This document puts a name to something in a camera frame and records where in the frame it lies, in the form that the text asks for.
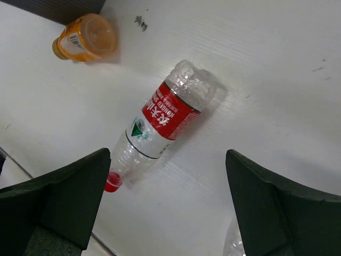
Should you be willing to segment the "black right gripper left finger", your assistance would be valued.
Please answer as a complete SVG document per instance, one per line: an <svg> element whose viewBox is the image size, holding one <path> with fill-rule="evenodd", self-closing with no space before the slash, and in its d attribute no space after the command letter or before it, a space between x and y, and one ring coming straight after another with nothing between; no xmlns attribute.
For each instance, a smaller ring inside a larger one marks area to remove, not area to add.
<svg viewBox="0 0 341 256"><path fill-rule="evenodd" d="M1 255L81 255L88 247L110 151L1 189Z"/></svg>

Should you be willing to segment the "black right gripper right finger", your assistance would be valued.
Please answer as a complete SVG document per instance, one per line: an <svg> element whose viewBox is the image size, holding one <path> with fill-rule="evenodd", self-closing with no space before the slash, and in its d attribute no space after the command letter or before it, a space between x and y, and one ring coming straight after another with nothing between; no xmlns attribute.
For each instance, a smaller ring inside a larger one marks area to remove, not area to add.
<svg viewBox="0 0 341 256"><path fill-rule="evenodd" d="M285 178L233 149L225 166L246 255L340 255L340 196Z"/></svg>

